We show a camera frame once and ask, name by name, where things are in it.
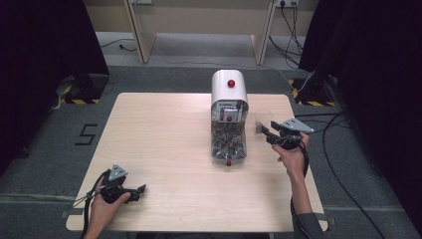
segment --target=hand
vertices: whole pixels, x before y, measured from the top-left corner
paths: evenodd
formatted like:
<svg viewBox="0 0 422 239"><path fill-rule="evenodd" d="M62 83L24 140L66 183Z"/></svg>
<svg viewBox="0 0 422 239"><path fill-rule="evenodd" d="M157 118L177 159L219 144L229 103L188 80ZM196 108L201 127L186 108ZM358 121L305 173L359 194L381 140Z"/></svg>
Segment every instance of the hand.
<svg viewBox="0 0 422 239"><path fill-rule="evenodd" d="M102 177L97 184L97 188L103 185L104 178ZM130 197L130 193L127 192L122 195L116 202L113 204L108 204L103 199L103 196L100 194L100 191L96 190L96 196L91 204L91 218L88 225L86 239L98 238L100 237L103 230L112 223L112 219L117 213L118 209L125 203L125 201Z"/></svg>
<svg viewBox="0 0 422 239"><path fill-rule="evenodd" d="M301 136L302 142L305 147L307 147L310 137L304 133L301 133ZM300 148L296 147L291 150L286 150L276 144L273 144L272 148L280 155L277 161L283 162L291 179L304 177L305 158Z"/></svg>

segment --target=red knob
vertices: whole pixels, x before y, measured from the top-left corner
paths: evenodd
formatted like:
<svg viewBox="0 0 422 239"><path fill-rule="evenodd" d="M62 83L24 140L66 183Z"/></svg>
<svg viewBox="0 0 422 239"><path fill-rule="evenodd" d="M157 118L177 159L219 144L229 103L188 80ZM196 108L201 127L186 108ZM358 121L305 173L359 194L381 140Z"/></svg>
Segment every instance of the red knob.
<svg viewBox="0 0 422 239"><path fill-rule="evenodd" d="M234 87L235 87L235 81L234 81L234 80L230 80L230 81L227 83L227 86L229 86L229 88L234 88Z"/></svg>

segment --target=wooden table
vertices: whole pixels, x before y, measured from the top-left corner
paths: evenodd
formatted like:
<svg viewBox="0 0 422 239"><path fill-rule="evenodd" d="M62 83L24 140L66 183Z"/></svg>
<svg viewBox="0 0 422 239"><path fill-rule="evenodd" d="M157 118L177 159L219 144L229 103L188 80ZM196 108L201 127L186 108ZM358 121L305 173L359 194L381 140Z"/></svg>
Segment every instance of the wooden table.
<svg viewBox="0 0 422 239"><path fill-rule="evenodd" d="M108 230L293 231L286 170L265 137L255 134L257 111L271 112L276 121L293 116L289 99L248 95L248 103L248 157L228 167L211 157L210 94L119 95L78 198L117 163L128 171L125 188L147 189L122 206ZM323 213L311 169L306 181L314 212ZM82 230L83 224L82 215L71 215L67 227Z"/></svg>

